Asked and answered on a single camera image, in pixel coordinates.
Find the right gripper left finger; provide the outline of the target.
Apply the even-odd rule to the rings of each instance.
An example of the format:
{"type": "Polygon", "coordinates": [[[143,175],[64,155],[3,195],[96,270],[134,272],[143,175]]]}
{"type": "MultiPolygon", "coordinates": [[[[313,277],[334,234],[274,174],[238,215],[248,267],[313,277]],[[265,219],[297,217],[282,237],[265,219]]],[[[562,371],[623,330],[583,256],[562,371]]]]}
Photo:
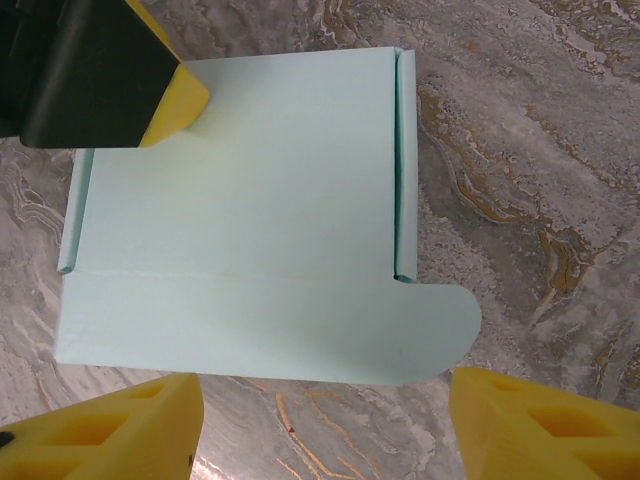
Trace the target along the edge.
{"type": "Polygon", "coordinates": [[[171,374],[1,428],[4,479],[187,479],[204,420],[199,378],[171,374]]]}

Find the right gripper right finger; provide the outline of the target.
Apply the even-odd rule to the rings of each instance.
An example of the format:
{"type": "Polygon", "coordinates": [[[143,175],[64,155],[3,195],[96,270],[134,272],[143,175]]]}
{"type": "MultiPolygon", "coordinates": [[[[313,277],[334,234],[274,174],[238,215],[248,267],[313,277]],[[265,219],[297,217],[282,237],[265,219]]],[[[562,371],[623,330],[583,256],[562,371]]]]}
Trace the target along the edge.
{"type": "Polygon", "coordinates": [[[474,367],[454,371],[449,410],[470,479],[636,479],[639,414],[474,367]]]}

